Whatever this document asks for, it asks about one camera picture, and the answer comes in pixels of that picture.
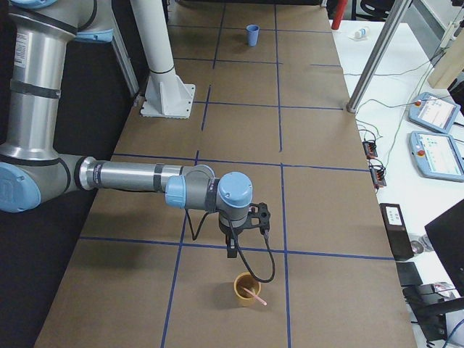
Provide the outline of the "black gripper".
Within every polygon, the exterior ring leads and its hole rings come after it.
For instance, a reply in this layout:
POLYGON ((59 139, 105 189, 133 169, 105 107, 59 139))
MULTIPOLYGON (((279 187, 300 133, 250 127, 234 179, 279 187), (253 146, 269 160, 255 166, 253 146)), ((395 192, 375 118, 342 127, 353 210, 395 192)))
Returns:
POLYGON ((239 240, 239 235, 246 229, 251 228, 251 215, 240 220, 232 220, 226 214, 218 215, 218 225, 221 232, 225 235, 225 243, 227 249, 227 258, 236 257, 236 243, 239 240))

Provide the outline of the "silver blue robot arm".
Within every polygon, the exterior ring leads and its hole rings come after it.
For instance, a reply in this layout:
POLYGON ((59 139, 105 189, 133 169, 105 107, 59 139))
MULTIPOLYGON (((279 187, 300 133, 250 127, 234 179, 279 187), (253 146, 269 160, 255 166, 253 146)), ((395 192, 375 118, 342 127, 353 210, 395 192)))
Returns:
POLYGON ((251 228, 252 182, 216 177, 206 165, 100 161, 60 154, 54 132, 67 44, 106 43, 115 22, 110 1, 11 1, 17 26, 7 139, 1 145, 1 210, 18 213, 71 191, 157 192, 171 207, 217 213, 229 257, 251 228))

